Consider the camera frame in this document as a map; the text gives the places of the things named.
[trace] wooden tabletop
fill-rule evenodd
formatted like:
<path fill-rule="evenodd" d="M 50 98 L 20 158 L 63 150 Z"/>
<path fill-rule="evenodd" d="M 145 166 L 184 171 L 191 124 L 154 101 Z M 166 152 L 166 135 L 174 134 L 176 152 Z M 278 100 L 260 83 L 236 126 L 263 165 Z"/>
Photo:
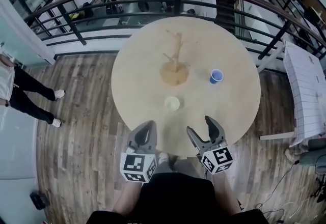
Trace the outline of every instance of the wooden tabletop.
<path fill-rule="evenodd" d="M 185 83 L 164 83 L 160 69 L 172 56 L 175 37 L 184 41 L 180 62 L 189 70 Z M 224 80 L 209 82 L 212 69 Z M 228 145 L 238 141 L 255 119 L 260 101 L 260 81 L 254 61 L 231 33 L 212 22 L 192 17 L 165 18 L 134 33 L 119 51 L 112 71 L 112 93 L 122 120 L 130 129 L 154 120 L 157 149 L 178 156 L 195 156 L 186 127 L 208 140 L 204 117 L 216 119 L 225 130 Z M 169 96 L 180 100 L 177 111 L 168 111 Z"/>

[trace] white shirt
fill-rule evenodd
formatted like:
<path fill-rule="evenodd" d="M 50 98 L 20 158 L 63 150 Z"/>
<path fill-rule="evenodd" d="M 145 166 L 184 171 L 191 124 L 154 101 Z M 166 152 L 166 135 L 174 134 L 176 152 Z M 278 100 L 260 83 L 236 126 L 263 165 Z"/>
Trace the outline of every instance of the white shirt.
<path fill-rule="evenodd" d="M 14 87 L 15 69 L 0 62 L 0 98 L 10 100 Z"/>

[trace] white sneaker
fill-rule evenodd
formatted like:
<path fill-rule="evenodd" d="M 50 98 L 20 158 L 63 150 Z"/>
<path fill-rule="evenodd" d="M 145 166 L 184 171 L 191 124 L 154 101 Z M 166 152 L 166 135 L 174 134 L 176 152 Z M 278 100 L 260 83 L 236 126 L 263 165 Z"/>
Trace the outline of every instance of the white sneaker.
<path fill-rule="evenodd" d="M 285 150 L 285 156 L 286 158 L 292 162 L 295 163 L 297 160 L 300 160 L 300 155 L 295 155 L 292 151 L 290 151 L 289 149 Z"/>
<path fill-rule="evenodd" d="M 167 153 L 161 152 L 158 156 L 158 164 L 161 164 L 162 162 L 169 163 L 169 155 Z"/>
<path fill-rule="evenodd" d="M 56 99 L 63 98 L 64 95 L 65 95 L 65 91 L 62 90 L 62 89 L 55 91 L 55 97 L 56 97 Z"/>
<path fill-rule="evenodd" d="M 308 145 L 298 144 L 298 148 L 300 150 L 300 153 L 308 152 Z"/>
<path fill-rule="evenodd" d="M 59 119 L 54 119 L 52 125 L 56 128 L 59 128 L 61 126 L 61 121 Z"/>

